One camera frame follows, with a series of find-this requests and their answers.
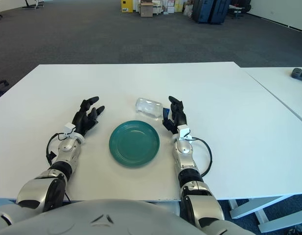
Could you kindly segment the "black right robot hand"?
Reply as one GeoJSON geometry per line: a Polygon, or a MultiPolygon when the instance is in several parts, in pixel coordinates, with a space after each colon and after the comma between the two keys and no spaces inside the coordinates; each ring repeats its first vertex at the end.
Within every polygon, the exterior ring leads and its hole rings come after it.
{"type": "Polygon", "coordinates": [[[182,101],[169,96],[170,109],[163,108],[163,126],[172,134],[178,133],[178,126],[187,125],[186,115],[182,101]]]}

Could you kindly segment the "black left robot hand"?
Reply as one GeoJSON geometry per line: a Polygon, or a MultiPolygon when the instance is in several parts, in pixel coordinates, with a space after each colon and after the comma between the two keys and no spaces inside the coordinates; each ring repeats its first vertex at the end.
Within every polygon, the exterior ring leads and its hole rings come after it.
{"type": "Polygon", "coordinates": [[[100,106],[99,108],[93,107],[87,114],[87,111],[90,110],[91,106],[94,105],[98,100],[98,96],[83,100],[79,111],[75,114],[72,120],[72,124],[75,125],[74,131],[83,137],[89,130],[98,124],[97,118],[105,109],[105,106],[100,106]]]}

